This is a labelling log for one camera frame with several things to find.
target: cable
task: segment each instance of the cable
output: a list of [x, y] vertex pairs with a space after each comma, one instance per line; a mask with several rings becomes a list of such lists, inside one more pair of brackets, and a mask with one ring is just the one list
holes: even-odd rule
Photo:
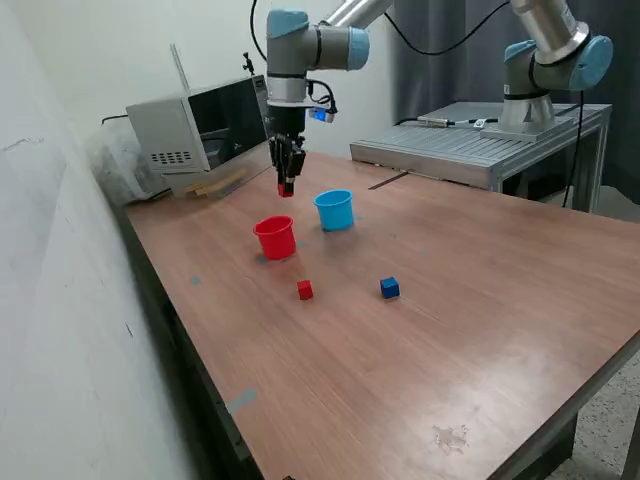
[[509, 5], [509, 3], [511, 3], [511, 2], [506, 1], [506, 2], [503, 2], [500, 5], [498, 5], [495, 9], [493, 9], [493, 11], [491, 13], [489, 13], [486, 17], [484, 17], [484, 19], [478, 25], [473, 27], [473, 30], [471, 30], [469, 33], [467, 33], [462, 40], [460, 40], [457, 43], [454, 43], [450, 47], [445, 48], [444, 50], [441, 50], [439, 52], [423, 52], [422, 50], [414, 47], [411, 44], [411, 42], [409, 41], [409, 39], [405, 36], [405, 34], [402, 33], [402, 31], [400, 30], [400, 27], [398, 27], [398, 25], [396, 25], [396, 22], [394, 22], [393, 19], [389, 16], [389, 14], [385, 12], [384, 16], [387, 18], [387, 20], [389, 20], [389, 23], [391, 23], [391, 26], [398, 33], [398, 35], [400, 35], [400, 38], [402, 38], [402, 40], [404, 40], [404, 43], [406, 43], [407, 46], [411, 50], [413, 50], [416, 53], [419, 53], [420, 55], [427, 55], [427, 56], [430, 56], [430, 57], [437, 57], [438, 55], [444, 55], [445, 53], [450, 52], [451, 50], [459, 47], [464, 42], [469, 40], [469, 38], [471, 38], [471, 36], [480, 29], [480, 27], [482, 27], [485, 23], [487, 23], [487, 21], [489, 21], [489, 19], [491, 17], [493, 17], [493, 15], [495, 15], [502, 7], [505, 7], [505, 6]]
[[127, 118], [129, 115], [114, 115], [113, 117], [105, 117], [102, 119], [102, 125], [109, 120], [115, 120], [116, 118]]
[[584, 118], [584, 92], [580, 92], [580, 120], [578, 120], [578, 137], [576, 138], [576, 150], [573, 153], [573, 165], [567, 182], [567, 189], [564, 192], [564, 201], [562, 208], [567, 208], [567, 200], [569, 198], [569, 189], [573, 183], [573, 176], [576, 174], [576, 166], [578, 165], [578, 152], [580, 151], [580, 137], [582, 136], [582, 120]]
[[397, 127], [398, 125], [402, 125], [405, 122], [417, 122], [417, 121], [418, 121], [418, 117], [406, 117], [406, 118], [401, 118], [394, 125]]
[[[338, 113], [338, 109], [336, 108], [336, 97], [333, 95], [333, 90], [331, 90], [331, 87], [329, 86], [329, 84], [323, 82], [322, 80], [314, 80], [311, 78], [307, 79], [307, 84], [308, 84], [307, 88], [309, 91], [309, 97], [311, 98], [312, 101], [318, 103], [319, 105], [326, 105], [330, 103], [331, 106], [329, 107], [328, 113]], [[320, 97], [317, 101], [313, 99], [313, 86], [315, 84], [323, 86], [328, 92], [327, 95]]]
[[251, 26], [251, 38], [253, 38], [253, 44], [256, 46], [256, 50], [262, 57], [262, 59], [266, 62], [267, 57], [264, 56], [260, 45], [258, 44], [258, 39], [256, 38], [256, 29], [253, 25], [253, 19], [256, 16], [256, 5], [258, 4], [258, 0], [253, 0], [253, 4], [251, 5], [251, 15], [249, 16], [249, 25]]

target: wooden table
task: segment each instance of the wooden table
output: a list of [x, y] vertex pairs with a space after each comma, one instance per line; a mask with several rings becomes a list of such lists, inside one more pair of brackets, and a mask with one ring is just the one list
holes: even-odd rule
[[[310, 154], [290, 199], [269, 170], [129, 210], [266, 479], [513, 478], [640, 346], [640, 226], [413, 175], [370, 188], [393, 175]], [[324, 233], [312, 200], [341, 187], [356, 224]], [[252, 228], [274, 214], [299, 248], [266, 262]]]

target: metal table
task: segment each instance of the metal table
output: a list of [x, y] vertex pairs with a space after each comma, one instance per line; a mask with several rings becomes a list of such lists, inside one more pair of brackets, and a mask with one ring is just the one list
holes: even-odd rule
[[[558, 115], [572, 105], [554, 107]], [[585, 105], [583, 140], [574, 179], [576, 210], [592, 212], [598, 203], [611, 111], [611, 105]], [[501, 103], [459, 102], [426, 116], [456, 121], [499, 117], [501, 112]], [[484, 138], [479, 130], [429, 128], [408, 122], [352, 143], [351, 157], [502, 192], [505, 180], [575, 143], [579, 111], [574, 109], [563, 116], [574, 118], [573, 126], [537, 143]]]

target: red cup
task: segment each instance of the red cup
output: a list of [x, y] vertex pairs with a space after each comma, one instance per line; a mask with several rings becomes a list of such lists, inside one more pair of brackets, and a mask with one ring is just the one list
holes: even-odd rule
[[293, 219], [285, 215], [266, 218], [253, 227], [253, 233], [260, 239], [262, 253], [266, 258], [280, 260], [296, 252], [292, 227]]

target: tape mark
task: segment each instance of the tape mark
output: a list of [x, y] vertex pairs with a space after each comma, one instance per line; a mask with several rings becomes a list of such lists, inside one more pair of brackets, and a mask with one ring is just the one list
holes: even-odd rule
[[236, 413], [238, 410], [240, 410], [242, 407], [244, 407], [248, 403], [253, 402], [257, 396], [258, 396], [258, 392], [256, 392], [254, 388], [249, 388], [245, 390], [245, 392], [242, 395], [240, 395], [238, 398], [236, 398], [233, 402], [227, 403], [225, 407], [227, 407], [227, 410], [229, 411], [229, 413], [232, 413], [232, 414]]

